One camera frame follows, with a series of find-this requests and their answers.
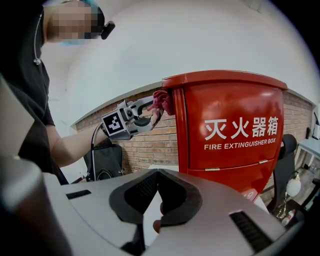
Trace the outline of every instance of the black bag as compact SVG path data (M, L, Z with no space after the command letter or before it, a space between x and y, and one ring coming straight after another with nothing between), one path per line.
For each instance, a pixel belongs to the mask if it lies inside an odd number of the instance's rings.
M112 144L109 138L94 147L94 170L92 167L92 153L89 151L83 158L88 169L87 180L105 180L122 176L122 148Z

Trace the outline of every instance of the red cloth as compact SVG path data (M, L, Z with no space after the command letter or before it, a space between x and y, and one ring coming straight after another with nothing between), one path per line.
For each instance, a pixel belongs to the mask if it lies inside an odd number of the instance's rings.
M170 94L165 90L157 90L153 93L153 104L147 108L148 111L152 109L165 110L169 116L175 114L175 108Z

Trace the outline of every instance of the lamp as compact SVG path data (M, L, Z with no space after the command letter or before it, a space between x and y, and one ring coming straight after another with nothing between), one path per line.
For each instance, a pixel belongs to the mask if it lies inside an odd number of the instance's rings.
M296 176L288 181L288 183L286 185L284 201L281 205L281 209L279 210L278 214L276 215L276 217L279 219L283 219L287 215L287 213L286 213L286 211L287 211L287 209L286 209L287 196L293 198L299 193L299 191L301 189L301 181L300 181L299 173L297 171L295 171L294 173L296 173Z

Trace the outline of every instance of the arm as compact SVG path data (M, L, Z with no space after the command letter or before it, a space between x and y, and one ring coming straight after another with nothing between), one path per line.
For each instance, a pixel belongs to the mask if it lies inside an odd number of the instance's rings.
M90 151L91 139L96 126L63 138L59 136L54 125L46 125L45 128L52 158L59 167L65 167L76 162ZM104 132L99 129L95 138L95 144L102 142L106 138L107 136Z

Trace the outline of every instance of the black shirt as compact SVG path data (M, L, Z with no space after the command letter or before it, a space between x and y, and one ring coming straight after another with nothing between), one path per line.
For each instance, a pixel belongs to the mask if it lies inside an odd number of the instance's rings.
M1 57L0 65L1 73L9 87L34 118L19 156L33 161L43 172L55 174L61 184L68 184L51 157L46 131L46 125L55 125L48 106L49 76L42 61L39 65L34 63L35 51L36 56L40 58L44 44L44 8L39 3L29 5L27 9L21 6L17 8L19 10L12 15L18 20L7 22L2 32L3 35L9 36L1 42L4 53L1 55L4 57Z

